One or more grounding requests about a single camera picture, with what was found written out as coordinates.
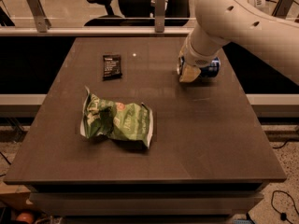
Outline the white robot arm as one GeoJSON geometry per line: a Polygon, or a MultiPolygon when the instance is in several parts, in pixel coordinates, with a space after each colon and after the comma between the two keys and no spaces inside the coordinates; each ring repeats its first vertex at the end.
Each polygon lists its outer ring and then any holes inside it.
{"type": "Polygon", "coordinates": [[[299,84],[299,24],[265,14],[265,0],[197,0],[196,24],[178,56],[181,82],[193,82],[234,42],[299,84]]]}

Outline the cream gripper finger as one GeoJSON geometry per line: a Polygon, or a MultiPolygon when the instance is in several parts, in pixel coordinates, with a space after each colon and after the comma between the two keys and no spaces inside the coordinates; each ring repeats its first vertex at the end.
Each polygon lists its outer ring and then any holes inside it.
{"type": "Polygon", "coordinates": [[[201,70],[196,66],[182,64],[178,69],[179,81],[190,83],[195,81],[201,74],[201,70]]]}

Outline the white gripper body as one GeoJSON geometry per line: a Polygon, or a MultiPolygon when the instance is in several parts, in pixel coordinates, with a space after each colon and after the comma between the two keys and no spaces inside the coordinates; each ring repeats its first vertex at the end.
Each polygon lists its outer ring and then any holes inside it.
{"type": "Polygon", "coordinates": [[[191,38],[187,36],[181,48],[180,57],[183,59],[185,64],[202,68],[208,66],[217,56],[217,53],[217,49],[209,52],[208,54],[205,54],[203,51],[197,51],[192,46],[191,38]]]}

